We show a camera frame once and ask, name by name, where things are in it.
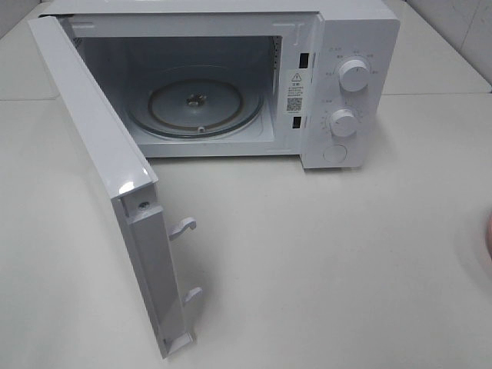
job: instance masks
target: warning label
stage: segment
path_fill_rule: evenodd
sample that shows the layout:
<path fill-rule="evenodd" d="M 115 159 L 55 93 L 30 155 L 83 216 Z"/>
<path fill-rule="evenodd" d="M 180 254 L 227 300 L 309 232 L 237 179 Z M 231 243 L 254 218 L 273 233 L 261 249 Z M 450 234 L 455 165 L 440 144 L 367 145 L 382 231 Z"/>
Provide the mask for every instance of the warning label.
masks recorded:
<path fill-rule="evenodd" d="M 285 112 L 301 114 L 304 112 L 305 85 L 308 83 L 308 70 L 291 69 L 285 78 Z"/>

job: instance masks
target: control panel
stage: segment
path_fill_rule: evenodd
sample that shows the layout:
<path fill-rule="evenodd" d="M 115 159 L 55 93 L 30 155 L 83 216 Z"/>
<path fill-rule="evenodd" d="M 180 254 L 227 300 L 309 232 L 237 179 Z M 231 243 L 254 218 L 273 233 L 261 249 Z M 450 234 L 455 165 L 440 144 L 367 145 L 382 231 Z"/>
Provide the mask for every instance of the control panel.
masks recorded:
<path fill-rule="evenodd" d="M 396 19 L 324 23 L 303 132 L 305 168 L 362 165 L 398 28 Z"/>

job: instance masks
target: white wall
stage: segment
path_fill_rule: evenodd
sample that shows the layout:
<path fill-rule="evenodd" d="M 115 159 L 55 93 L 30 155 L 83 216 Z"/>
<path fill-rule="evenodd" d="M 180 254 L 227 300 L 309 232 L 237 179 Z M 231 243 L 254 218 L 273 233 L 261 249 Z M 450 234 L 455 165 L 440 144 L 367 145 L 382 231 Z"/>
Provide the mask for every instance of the white wall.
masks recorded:
<path fill-rule="evenodd" d="M 408 0 L 492 83 L 492 0 Z"/>
<path fill-rule="evenodd" d="M 0 38 L 39 2 L 39 0 L 0 0 Z"/>

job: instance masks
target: screw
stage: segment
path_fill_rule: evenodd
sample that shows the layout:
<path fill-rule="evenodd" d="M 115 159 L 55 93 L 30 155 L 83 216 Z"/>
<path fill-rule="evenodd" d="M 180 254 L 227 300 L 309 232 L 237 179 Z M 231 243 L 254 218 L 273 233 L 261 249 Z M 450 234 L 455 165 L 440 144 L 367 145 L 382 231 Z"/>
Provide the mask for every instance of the screw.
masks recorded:
<path fill-rule="evenodd" d="M 150 206 L 150 203 L 148 201 L 144 201 L 144 202 L 140 203 L 140 205 L 138 206 L 138 210 L 145 210 L 149 206 Z"/>

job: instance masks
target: white knob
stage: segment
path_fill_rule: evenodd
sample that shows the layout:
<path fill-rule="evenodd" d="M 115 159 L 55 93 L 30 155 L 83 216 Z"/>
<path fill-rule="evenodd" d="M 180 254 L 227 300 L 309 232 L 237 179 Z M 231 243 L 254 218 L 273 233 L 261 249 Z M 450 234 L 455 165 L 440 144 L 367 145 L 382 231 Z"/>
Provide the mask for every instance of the white knob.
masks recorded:
<path fill-rule="evenodd" d="M 369 66 L 364 60 L 351 59 L 346 61 L 340 69 L 340 85 L 345 91 L 356 92 L 369 83 Z"/>
<path fill-rule="evenodd" d="M 330 118 L 330 128 L 333 136 L 345 138 L 357 130 L 359 121 L 354 113 L 348 109 L 341 109 L 333 113 Z"/>

